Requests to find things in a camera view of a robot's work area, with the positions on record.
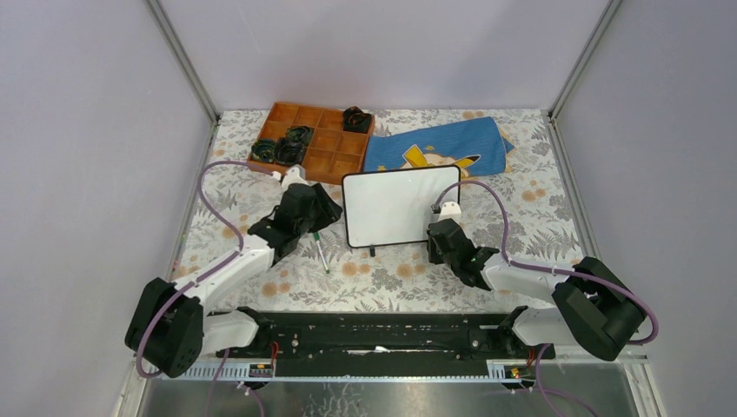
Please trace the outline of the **black framed whiteboard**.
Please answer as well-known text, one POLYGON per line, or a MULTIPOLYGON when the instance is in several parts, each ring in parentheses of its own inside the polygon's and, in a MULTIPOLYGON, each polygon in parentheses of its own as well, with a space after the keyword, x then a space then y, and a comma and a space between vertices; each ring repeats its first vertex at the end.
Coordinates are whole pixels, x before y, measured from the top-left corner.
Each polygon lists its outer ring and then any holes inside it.
POLYGON ((454 165, 394 169, 342 178, 346 243, 350 248, 377 248, 425 242, 436 220, 433 206, 458 203, 460 191, 442 191, 461 180, 454 165))

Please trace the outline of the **white whiteboard marker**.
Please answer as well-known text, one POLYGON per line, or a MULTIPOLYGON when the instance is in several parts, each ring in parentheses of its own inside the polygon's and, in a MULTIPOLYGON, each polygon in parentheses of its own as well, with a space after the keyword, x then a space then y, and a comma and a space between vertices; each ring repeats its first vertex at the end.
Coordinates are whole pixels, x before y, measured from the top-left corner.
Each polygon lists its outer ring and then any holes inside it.
POLYGON ((320 260, 321 260, 321 263, 322 263, 323 268, 325 270, 325 273, 326 274, 329 274, 330 273, 330 267, 329 267, 329 263, 327 261, 327 258, 325 256, 325 253, 324 253, 324 250, 323 250, 323 247, 322 247, 322 240, 321 239, 320 239, 320 241, 316 241, 315 240, 315 246, 317 247, 317 253, 318 253, 319 257, 320 257, 320 260))

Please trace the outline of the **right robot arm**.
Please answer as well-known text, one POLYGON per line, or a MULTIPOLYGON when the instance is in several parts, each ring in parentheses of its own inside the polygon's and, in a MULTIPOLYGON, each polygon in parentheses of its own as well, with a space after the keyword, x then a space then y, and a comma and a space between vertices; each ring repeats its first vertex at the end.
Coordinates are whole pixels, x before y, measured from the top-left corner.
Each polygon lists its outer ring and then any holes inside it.
POLYGON ((616 275, 592 257, 566 267, 507 261, 497 248, 476 247, 453 219, 429 224, 428 257, 449 267, 466 286, 550 303, 550 308, 514 313, 511 326, 499 333, 500 350, 512 358, 551 344, 578 345, 600 360, 614 361, 647 318, 616 275))

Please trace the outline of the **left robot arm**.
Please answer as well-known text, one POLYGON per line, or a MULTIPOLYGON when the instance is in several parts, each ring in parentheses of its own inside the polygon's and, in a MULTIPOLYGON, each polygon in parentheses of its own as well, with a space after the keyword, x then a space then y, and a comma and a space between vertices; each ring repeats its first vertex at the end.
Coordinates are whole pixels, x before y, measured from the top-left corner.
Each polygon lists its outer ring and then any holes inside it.
POLYGON ((272 212, 203 272, 147 283, 124 337, 136 354, 139 374, 176 378, 200 357, 228 348, 240 348, 250 357, 264 354, 270 336, 254 315, 241 309, 216 313, 215 307, 294 252, 305 235, 336 223, 341 215, 342 208, 321 184, 291 184, 272 212))

